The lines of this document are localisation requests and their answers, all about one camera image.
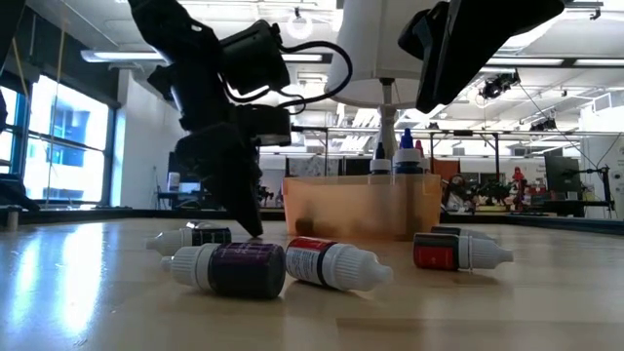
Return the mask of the small dark food coloring bottle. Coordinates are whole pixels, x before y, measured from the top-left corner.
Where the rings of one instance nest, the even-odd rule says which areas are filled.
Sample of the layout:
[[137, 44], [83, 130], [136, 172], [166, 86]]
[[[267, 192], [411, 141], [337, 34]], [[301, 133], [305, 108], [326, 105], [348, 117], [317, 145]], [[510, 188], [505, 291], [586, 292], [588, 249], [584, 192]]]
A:
[[460, 228], [460, 227], [433, 226], [431, 228], [431, 232], [438, 233], [438, 234], [457, 235], [461, 237], [472, 237], [473, 239], [482, 239], [482, 240], [489, 240], [489, 241], [495, 242], [495, 239], [489, 237], [489, 235], [487, 235], [484, 232], [480, 232], [480, 231], [476, 231], [472, 229]]

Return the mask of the orange translucent plastic bin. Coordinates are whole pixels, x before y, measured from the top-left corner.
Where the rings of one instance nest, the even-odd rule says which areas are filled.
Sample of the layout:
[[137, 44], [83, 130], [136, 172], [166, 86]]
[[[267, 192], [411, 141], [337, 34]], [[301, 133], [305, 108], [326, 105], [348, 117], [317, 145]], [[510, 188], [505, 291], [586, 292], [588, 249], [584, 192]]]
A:
[[438, 175], [287, 177], [282, 191], [292, 235], [409, 242], [440, 224]]

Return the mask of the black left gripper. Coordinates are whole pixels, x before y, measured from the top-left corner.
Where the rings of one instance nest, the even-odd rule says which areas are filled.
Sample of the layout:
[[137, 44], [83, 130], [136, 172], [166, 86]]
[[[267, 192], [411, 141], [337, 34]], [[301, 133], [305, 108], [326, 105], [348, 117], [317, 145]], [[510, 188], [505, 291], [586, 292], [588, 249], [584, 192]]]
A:
[[254, 157], [260, 146], [289, 146], [287, 109], [236, 105], [226, 119], [181, 138], [175, 156], [216, 193], [221, 205], [252, 236], [263, 234], [257, 188], [261, 171]]

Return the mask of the large blue food coloring bottle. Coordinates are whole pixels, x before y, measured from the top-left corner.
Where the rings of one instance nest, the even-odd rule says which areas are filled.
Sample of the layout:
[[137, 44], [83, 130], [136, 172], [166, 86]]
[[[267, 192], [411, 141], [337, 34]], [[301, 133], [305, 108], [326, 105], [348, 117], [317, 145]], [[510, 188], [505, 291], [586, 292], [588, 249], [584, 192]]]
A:
[[420, 167], [421, 153], [414, 147], [413, 137], [409, 128], [404, 129], [395, 151], [393, 167], [395, 175], [419, 175], [423, 173]]

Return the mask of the white shade table lamp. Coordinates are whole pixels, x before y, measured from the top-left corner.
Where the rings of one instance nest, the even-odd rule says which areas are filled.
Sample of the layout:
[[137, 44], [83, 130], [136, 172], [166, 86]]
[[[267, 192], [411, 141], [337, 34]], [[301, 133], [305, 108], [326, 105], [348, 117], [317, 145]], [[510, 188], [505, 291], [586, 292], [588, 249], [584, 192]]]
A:
[[379, 140], [391, 159], [397, 149], [394, 124], [400, 109], [415, 107], [422, 61], [398, 45], [413, 16], [442, 0], [344, 0], [336, 44], [352, 61], [347, 86], [331, 99], [381, 114]]

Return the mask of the small red-banded white-label bottle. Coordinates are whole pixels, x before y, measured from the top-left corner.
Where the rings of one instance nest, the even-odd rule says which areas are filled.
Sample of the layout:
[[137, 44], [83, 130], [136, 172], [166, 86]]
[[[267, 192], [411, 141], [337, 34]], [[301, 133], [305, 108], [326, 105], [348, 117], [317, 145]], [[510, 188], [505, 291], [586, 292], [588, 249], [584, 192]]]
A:
[[373, 252], [308, 237], [290, 241], [286, 270], [297, 280], [339, 291], [369, 292], [394, 278], [393, 269]]

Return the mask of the large blue-framed window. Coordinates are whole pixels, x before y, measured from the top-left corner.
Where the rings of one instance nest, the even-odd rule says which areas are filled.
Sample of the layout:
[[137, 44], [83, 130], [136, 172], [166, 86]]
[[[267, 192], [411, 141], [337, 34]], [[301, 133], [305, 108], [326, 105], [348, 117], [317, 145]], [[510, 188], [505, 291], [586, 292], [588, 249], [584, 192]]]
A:
[[104, 200], [113, 110], [45, 75], [1, 83], [0, 95], [0, 175], [19, 177], [28, 198], [47, 204]]

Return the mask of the long ceiling light strip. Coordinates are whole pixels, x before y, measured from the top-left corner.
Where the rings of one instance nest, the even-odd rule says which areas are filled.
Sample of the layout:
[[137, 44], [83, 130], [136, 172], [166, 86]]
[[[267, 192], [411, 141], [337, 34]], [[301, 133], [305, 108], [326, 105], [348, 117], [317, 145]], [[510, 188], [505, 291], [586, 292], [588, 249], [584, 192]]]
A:
[[499, 56], [490, 58], [485, 67], [504, 68], [578, 68], [578, 69], [598, 69], [598, 68], [624, 68], [624, 58], [600, 58], [600, 57], [521, 57], [521, 56]]
[[[164, 61], [165, 59], [156, 52], [107, 52], [83, 50], [81, 57], [89, 63], [112, 63], [112, 62], [141, 62], [141, 61]], [[282, 54], [282, 59], [287, 63], [319, 63], [329, 64], [332, 54]]]

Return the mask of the small purple food coloring bottle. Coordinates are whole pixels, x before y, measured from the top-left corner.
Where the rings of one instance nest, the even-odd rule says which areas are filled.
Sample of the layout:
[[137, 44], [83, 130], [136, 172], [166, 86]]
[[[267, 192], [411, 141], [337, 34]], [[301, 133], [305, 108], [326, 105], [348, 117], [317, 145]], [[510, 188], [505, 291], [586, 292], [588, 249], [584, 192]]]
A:
[[203, 292], [273, 299], [285, 282], [286, 254], [275, 244], [205, 244], [163, 257], [161, 268], [177, 283]]

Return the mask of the black monitor on stand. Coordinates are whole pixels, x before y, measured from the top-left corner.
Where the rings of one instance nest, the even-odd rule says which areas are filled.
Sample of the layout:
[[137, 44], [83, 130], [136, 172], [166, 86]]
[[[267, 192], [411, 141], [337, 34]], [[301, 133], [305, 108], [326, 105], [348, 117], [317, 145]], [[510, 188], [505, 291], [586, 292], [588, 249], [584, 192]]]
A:
[[563, 156], [546, 156], [547, 186], [556, 193], [580, 192], [581, 179], [576, 159]]

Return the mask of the small red food coloring bottle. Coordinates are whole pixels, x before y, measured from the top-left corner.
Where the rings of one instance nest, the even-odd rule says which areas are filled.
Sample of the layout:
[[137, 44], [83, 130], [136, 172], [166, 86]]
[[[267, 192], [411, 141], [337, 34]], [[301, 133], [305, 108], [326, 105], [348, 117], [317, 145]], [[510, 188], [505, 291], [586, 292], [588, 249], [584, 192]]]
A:
[[412, 258], [422, 269], [458, 271], [495, 269], [501, 263], [513, 262], [512, 251], [494, 241], [444, 233], [415, 233]]

